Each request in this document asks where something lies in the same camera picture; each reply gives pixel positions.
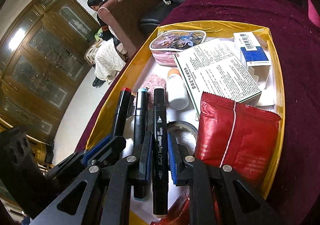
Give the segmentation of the black marker beige cap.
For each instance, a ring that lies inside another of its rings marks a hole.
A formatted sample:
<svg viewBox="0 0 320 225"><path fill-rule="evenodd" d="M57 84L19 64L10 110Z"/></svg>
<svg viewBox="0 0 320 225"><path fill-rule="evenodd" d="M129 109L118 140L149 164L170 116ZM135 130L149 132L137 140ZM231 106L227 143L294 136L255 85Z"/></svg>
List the black marker beige cap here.
<svg viewBox="0 0 320 225"><path fill-rule="evenodd" d="M153 215L163 218L168 214L168 137L165 90L153 91L153 139L152 139L152 199Z"/></svg>

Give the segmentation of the black tape roll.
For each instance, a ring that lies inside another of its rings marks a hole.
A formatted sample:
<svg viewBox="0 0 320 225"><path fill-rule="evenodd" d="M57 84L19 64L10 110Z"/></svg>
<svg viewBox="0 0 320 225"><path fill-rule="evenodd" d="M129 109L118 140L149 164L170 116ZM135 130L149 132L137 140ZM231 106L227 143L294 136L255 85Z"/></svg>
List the black tape roll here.
<svg viewBox="0 0 320 225"><path fill-rule="evenodd" d="M178 144L186 146L190 155L195 152L198 130L192 124L175 120L167 124L167 131L171 137L175 137Z"/></svg>

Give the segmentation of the black marker teal cap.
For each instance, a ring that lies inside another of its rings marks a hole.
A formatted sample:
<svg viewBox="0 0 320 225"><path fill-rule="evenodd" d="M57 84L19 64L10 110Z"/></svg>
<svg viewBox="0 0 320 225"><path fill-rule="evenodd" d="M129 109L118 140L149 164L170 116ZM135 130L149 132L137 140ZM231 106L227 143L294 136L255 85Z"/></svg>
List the black marker teal cap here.
<svg viewBox="0 0 320 225"><path fill-rule="evenodd" d="M140 88L137 91L135 126L133 135L133 145L143 147L145 133L148 125L148 98L149 93L146 88ZM143 199L146 195L145 187L148 180L148 168L146 164L146 155L143 155L139 161L138 184L134 185L134 198Z"/></svg>

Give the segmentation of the red foil packet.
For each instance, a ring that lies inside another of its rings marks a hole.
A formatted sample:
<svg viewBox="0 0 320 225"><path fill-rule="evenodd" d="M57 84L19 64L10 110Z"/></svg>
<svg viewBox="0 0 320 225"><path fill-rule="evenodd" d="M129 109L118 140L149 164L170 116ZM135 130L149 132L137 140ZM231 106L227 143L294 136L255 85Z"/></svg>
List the red foil packet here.
<svg viewBox="0 0 320 225"><path fill-rule="evenodd" d="M204 92L196 158L218 168L230 165L260 187L273 155L280 116Z"/></svg>

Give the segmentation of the white pill bottle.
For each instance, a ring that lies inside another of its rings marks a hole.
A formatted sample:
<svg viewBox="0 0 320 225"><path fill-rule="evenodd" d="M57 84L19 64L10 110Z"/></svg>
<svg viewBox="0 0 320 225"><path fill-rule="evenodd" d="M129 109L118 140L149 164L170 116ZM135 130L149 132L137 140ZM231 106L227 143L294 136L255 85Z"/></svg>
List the white pill bottle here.
<svg viewBox="0 0 320 225"><path fill-rule="evenodd" d="M169 108L180 111L189 105L188 93L180 72L172 68L167 77L167 99Z"/></svg>

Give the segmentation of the yellow gold tray box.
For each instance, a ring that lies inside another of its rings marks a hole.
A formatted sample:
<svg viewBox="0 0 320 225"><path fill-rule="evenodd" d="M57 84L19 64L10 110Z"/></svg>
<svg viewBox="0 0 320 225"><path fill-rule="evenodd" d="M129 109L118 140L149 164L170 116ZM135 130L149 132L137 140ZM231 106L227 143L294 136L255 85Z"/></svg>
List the yellow gold tray box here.
<svg viewBox="0 0 320 225"><path fill-rule="evenodd" d="M149 224L280 224L265 202L284 136L284 85L267 27L195 21L157 27L99 111L86 148L113 130L120 92L137 95L135 128L152 140Z"/></svg>

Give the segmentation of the pink knitted scrunchie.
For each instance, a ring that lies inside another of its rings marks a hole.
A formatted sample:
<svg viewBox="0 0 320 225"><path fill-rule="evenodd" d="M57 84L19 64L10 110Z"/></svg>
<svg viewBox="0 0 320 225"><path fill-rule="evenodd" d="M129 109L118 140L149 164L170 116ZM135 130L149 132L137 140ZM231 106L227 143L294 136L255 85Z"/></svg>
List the pink knitted scrunchie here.
<svg viewBox="0 0 320 225"><path fill-rule="evenodd" d="M151 74L146 77L145 81L142 84L142 88L147 89L149 94L148 97L148 108L153 108L153 98L154 98L154 89L163 88L166 91L166 80L155 74Z"/></svg>

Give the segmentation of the large white medicine box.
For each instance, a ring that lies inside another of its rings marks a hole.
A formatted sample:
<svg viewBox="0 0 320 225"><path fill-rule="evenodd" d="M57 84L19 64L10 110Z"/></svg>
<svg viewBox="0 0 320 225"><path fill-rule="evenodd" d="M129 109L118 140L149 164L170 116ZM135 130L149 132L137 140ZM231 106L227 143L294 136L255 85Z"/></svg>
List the large white medicine box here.
<svg viewBox="0 0 320 225"><path fill-rule="evenodd" d="M213 38L174 55L197 117L203 92L253 107L260 99L261 90L229 44Z"/></svg>

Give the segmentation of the wooden cabinet doors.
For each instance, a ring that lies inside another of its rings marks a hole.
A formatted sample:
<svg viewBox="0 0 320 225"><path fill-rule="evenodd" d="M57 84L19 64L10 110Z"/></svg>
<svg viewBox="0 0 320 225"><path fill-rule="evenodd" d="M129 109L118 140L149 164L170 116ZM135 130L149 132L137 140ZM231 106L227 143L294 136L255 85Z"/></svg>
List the wooden cabinet doors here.
<svg viewBox="0 0 320 225"><path fill-rule="evenodd" d="M1 122L53 144L99 26L76 0L32 0L1 39Z"/></svg>

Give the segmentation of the maroon velvet table cloth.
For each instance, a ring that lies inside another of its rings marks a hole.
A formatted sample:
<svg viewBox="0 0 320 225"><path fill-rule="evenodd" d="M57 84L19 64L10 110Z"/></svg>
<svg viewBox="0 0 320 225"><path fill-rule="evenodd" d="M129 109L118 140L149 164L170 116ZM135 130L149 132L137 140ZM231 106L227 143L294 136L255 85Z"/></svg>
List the maroon velvet table cloth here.
<svg viewBox="0 0 320 225"><path fill-rule="evenodd" d="M224 20L268 27L285 90L284 142L268 204L285 224L319 224L319 28L288 0L186 0L162 25Z"/></svg>

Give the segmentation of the pink transparent pencil pouch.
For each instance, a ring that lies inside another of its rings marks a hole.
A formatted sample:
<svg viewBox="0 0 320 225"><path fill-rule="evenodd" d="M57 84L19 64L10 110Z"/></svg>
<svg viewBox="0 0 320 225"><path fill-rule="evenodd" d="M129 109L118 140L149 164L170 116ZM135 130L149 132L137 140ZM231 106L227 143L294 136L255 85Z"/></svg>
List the pink transparent pencil pouch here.
<svg viewBox="0 0 320 225"><path fill-rule="evenodd" d="M207 34L202 30L171 30L158 35L149 45L155 62L163 66L176 66L174 55L203 43Z"/></svg>

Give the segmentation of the blue white medicine box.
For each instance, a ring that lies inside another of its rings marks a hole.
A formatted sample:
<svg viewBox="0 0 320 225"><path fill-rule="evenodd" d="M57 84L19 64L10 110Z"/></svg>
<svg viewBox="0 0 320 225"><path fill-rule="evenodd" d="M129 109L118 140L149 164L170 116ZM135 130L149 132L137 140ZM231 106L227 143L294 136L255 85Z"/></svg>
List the blue white medicine box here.
<svg viewBox="0 0 320 225"><path fill-rule="evenodd" d="M259 89L264 90L272 66L263 47L253 32L233 33L236 55L253 77Z"/></svg>

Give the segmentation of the seated person in black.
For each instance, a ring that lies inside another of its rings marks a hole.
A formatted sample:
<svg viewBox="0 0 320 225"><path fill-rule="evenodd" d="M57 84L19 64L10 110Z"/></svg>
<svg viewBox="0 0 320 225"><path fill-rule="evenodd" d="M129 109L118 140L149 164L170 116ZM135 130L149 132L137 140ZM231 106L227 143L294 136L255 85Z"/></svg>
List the seated person in black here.
<svg viewBox="0 0 320 225"><path fill-rule="evenodd" d="M109 25L100 17L99 10L106 4L108 0L88 0L87 5L97 13L97 20L101 26L102 30L102 40L108 41L109 39L113 39L114 46L116 47L115 41L117 40L115 36L110 32ZM105 81L101 81L97 77L93 81L93 87L100 87L105 83Z"/></svg>

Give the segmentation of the pink knitted water bottle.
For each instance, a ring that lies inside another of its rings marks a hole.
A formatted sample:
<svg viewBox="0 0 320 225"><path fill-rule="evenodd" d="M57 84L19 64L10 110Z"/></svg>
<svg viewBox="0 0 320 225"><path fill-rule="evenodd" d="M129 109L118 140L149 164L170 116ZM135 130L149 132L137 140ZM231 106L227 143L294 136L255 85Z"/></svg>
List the pink knitted water bottle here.
<svg viewBox="0 0 320 225"><path fill-rule="evenodd" d="M308 17L315 26L320 27L320 16L311 0L308 0Z"/></svg>

